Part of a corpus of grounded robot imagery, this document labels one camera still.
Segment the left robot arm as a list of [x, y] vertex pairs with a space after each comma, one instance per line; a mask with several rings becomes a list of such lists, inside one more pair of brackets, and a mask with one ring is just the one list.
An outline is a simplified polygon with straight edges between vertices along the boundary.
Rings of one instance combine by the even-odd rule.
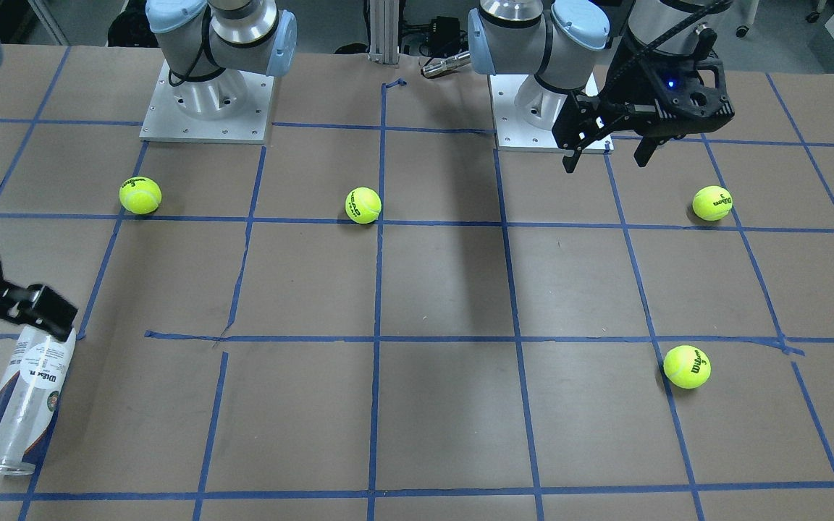
[[611, 39], [611, 20], [590, 1], [482, 1], [468, 16], [468, 46], [479, 74], [520, 74], [524, 119], [550, 132], [575, 171], [583, 151], [613, 132], [640, 137], [636, 164], [660, 145], [718, 131], [734, 118], [716, 23], [729, 1], [636, 1], [605, 85], [586, 83]]

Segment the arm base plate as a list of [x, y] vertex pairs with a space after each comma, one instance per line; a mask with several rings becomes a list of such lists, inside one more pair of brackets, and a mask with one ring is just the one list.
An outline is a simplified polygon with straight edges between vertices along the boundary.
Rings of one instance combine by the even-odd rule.
[[143, 117], [148, 142], [264, 145], [275, 79], [226, 69], [206, 82], [181, 85], [163, 63]]
[[570, 155], [552, 133], [566, 93], [540, 85], [533, 74], [490, 75], [489, 89], [500, 151]]

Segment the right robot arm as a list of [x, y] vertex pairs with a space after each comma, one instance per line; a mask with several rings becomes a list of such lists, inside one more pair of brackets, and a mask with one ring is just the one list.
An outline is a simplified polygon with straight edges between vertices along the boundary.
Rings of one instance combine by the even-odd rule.
[[[297, 49], [297, 20], [274, 1], [146, 1], [143, 13], [173, 88], [215, 85], [241, 72], [281, 77]], [[2, 59], [0, 42], [0, 66]], [[64, 341], [77, 314], [47, 284], [21, 287], [6, 280], [0, 260], [0, 320]]]

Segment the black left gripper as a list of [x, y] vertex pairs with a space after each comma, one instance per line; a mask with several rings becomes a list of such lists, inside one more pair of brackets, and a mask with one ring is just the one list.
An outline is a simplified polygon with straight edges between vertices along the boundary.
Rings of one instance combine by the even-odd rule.
[[725, 70], [715, 51], [703, 59], [649, 53], [623, 68], [634, 55], [615, 52], [598, 95], [573, 93], [566, 99], [552, 128], [566, 174], [576, 170], [590, 144], [613, 132], [641, 136], [634, 161], [646, 167], [667, 139], [715, 132], [734, 119]]

